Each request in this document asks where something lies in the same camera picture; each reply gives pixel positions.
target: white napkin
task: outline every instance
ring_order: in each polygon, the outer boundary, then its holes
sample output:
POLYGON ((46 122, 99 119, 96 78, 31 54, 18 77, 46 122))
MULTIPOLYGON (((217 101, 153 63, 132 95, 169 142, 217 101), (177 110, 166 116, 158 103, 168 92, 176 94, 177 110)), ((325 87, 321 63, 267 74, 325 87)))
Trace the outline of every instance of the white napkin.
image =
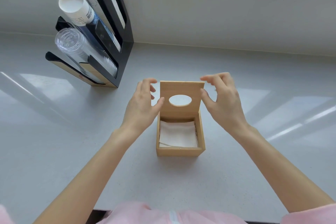
POLYGON ((160 121, 159 146, 197 148, 195 122, 172 123, 160 121))

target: wooden tissue box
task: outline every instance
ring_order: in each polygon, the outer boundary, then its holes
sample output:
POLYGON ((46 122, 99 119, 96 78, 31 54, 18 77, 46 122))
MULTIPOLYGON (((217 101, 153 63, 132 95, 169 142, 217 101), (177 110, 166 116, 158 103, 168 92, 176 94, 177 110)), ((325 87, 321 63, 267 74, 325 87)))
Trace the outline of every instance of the wooden tissue box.
POLYGON ((203 127, 200 113, 201 93, 204 82, 173 82, 160 81, 160 97, 165 102, 157 116, 156 153, 158 156, 198 157, 205 151, 203 127), (169 99, 175 95, 187 95, 191 102, 187 105, 176 106, 169 99), (162 147, 160 146, 161 121, 167 123, 195 122, 197 147, 162 147))

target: person's left hand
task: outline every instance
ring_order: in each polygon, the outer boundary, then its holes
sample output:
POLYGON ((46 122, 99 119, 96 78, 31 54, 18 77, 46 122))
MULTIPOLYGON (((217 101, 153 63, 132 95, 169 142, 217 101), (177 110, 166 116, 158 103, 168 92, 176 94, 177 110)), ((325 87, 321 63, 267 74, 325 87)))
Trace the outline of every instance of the person's left hand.
POLYGON ((157 83, 157 80, 147 78, 138 82, 135 93, 126 107, 124 120, 121 125, 123 128, 132 130, 138 136, 153 123, 164 102, 164 98, 162 97, 157 101, 156 105, 151 105, 151 99, 154 99, 151 92, 155 92, 151 83, 157 83))

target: forearm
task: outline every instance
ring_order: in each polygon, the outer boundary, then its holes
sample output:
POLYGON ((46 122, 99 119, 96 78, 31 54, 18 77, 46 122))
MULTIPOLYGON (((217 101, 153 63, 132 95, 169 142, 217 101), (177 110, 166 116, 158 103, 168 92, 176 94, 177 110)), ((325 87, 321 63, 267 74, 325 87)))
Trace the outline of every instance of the forearm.
POLYGON ((134 136, 126 129, 115 130, 34 224, 84 224, 134 136))
POLYGON ((248 127, 233 137, 249 154, 288 212, 299 212, 334 203, 333 199, 248 127))

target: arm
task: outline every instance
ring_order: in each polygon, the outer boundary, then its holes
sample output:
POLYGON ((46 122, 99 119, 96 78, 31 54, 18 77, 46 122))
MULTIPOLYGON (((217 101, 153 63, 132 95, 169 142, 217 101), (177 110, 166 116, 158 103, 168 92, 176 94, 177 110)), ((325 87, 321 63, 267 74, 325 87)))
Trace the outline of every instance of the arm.
POLYGON ((91 158, 69 185, 35 220, 34 224, 84 224, 113 171, 132 143, 149 127, 159 113, 164 98, 151 106, 150 83, 139 82, 129 101, 121 127, 115 130, 103 147, 91 158))
POLYGON ((333 199, 267 142, 244 116, 229 73, 206 75, 201 80, 216 87, 212 101, 202 89, 202 100, 214 120, 246 150, 288 212, 299 212, 334 203, 333 199))

